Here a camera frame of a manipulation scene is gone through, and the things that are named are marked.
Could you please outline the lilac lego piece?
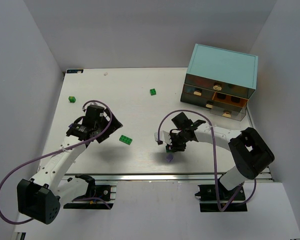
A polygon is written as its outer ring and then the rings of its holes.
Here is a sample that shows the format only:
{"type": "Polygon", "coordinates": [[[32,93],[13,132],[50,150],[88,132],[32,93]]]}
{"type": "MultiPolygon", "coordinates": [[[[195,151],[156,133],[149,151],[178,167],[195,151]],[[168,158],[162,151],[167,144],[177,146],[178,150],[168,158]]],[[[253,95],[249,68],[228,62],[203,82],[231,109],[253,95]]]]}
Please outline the lilac lego piece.
{"type": "Polygon", "coordinates": [[[172,160],[174,159],[174,156],[172,155],[172,154],[168,154],[167,156],[166,156],[166,160],[170,163],[172,160]]]}

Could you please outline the green long lego brick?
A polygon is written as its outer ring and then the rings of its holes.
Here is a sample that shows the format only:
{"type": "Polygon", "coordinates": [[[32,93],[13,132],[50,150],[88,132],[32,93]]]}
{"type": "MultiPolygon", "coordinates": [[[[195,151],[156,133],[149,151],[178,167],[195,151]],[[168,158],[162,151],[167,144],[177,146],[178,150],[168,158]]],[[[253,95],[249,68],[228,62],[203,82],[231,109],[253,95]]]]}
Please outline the green long lego brick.
{"type": "Polygon", "coordinates": [[[175,152],[174,148],[171,147],[170,145],[166,145],[165,150],[166,150],[167,153],[174,153],[175,152]]]}

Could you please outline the teal drawer organizer box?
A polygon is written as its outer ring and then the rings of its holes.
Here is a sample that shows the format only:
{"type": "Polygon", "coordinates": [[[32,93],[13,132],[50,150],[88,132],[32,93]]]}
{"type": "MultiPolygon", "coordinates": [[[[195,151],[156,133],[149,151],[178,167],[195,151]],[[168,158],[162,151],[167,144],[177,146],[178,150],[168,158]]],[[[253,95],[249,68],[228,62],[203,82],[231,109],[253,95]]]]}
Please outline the teal drawer organizer box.
{"type": "Polygon", "coordinates": [[[195,44],[180,100],[241,111],[257,88],[258,56],[195,44]]]}

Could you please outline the dark corner label sticker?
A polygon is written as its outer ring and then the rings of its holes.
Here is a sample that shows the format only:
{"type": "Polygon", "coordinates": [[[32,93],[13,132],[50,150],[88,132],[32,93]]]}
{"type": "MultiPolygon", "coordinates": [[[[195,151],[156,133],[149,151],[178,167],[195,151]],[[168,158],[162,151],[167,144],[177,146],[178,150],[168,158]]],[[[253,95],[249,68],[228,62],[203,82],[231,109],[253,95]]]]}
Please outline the dark corner label sticker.
{"type": "Polygon", "coordinates": [[[67,69],[66,74],[82,74],[84,72],[83,69],[67,69]]]}

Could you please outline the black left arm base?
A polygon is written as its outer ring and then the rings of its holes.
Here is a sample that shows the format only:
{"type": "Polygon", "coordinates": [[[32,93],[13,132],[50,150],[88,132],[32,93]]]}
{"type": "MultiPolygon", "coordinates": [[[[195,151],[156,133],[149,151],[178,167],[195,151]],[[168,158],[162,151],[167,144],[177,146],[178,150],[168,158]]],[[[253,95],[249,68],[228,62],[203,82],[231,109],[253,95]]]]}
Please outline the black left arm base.
{"type": "Polygon", "coordinates": [[[117,186],[96,184],[92,191],[63,206],[68,210],[111,210],[116,199],[117,186]]]}

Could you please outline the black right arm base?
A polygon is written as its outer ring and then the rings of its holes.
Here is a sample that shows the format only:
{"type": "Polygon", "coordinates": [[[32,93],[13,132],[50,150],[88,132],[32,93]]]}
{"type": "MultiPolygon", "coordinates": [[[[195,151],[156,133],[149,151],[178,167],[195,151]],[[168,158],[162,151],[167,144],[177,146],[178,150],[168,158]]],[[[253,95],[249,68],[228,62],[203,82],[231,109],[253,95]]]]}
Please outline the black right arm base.
{"type": "MultiPolygon", "coordinates": [[[[236,187],[233,190],[226,190],[219,187],[220,207],[224,208],[231,197],[236,193],[236,187]]],[[[198,192],[194,194],[195,198],[199,200],[199,207],[201,213],[217,213],[220,212],[217,204],[216,188],[214,184],[198,185],[198,192]]],[[[243,187],[240,188],[232,202],[224,210],[224,212],[247,212],[247,204],[245,203],[246,195],[243,187]]]]}

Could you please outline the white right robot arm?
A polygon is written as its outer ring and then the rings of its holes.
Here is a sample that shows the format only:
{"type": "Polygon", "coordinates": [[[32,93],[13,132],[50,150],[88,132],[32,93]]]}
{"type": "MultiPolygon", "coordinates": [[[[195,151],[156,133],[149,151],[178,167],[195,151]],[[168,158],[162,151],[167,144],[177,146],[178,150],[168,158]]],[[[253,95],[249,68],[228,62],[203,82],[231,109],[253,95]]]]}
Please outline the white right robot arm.
{"type": "Polygon", "coordinates": [[[247,180],[254,180],[274,160],[275,156],[252,127],[231,130],[212,126],[207,120],[193,122],[181,112],[172,119],[176,131],[168,133],[166,150],[183,152],[188,142],[210,143],[214,148],[228,150],[234,160],[234,167],[217,179],[219,191],[226,193],[236,189],[247,180]]]}

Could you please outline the small green lego brick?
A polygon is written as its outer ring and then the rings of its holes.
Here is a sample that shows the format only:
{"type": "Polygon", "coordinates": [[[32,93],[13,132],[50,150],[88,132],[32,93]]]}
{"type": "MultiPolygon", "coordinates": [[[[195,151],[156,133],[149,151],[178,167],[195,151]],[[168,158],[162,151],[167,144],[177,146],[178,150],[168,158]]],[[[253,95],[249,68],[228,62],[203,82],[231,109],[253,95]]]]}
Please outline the small green lego brick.
{"type": "Polygon", "coordinates": [[[155,88],[152,88],[152,89],[150,89],[150,90],[149,90],[149,93],[150,93],[150,95],[151,95],[151,96],[154,96],[154,95],[156,95],[156,94],[157,94],[157,92],[156,92],[156,89],[155,89],[155,88]]]}

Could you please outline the green yellow lego cube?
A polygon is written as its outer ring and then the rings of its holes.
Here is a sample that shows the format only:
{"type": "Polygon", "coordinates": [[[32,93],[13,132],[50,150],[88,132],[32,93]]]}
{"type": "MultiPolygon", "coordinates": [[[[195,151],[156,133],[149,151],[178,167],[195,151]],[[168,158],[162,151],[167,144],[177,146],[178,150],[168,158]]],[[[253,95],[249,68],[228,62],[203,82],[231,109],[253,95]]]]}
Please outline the green yellow lego cube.
{"type": "Polygon", "coordinates": [[[69,96],[68,100],[70,103],[75,103],[76,102],[76,98],[74,96],[69,96]]]}

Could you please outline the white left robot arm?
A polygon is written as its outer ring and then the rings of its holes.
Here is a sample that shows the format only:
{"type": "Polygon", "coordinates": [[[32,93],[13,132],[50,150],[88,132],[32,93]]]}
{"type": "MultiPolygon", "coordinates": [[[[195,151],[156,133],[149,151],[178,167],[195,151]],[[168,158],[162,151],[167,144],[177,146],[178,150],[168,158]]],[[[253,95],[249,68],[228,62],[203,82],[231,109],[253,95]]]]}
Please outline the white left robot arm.
{"type": "Polygon", "coordinates": [[[17,185],[18,211],[46,225],[52,223],[61,207],[72,201],[89,201],[98,198],[95,179],[86,174],[70,177],[65,184],[62,178],[76,159],[93,141],[102,143],[123,127],[114,114],[98,105],[89,105],[85,115],[69,127],[60,146],[47,164],[29,180],[17,185]]]}

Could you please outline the green flat lego plate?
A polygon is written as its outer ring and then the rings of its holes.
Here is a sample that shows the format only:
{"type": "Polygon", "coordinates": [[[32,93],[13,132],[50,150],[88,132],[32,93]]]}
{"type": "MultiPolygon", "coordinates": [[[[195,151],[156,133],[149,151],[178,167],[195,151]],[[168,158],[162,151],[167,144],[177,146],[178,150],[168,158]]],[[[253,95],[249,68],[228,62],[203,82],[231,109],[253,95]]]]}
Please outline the green flat lego plate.
{"type": "Polygon", "coordinates": [[[125,135],[121,135],[120,138],[119,138],[119,141],[124,143],[124,144],[130,145],[132,143],[133,139],[130,138],[130,137],[127,137],[125,135]]]}

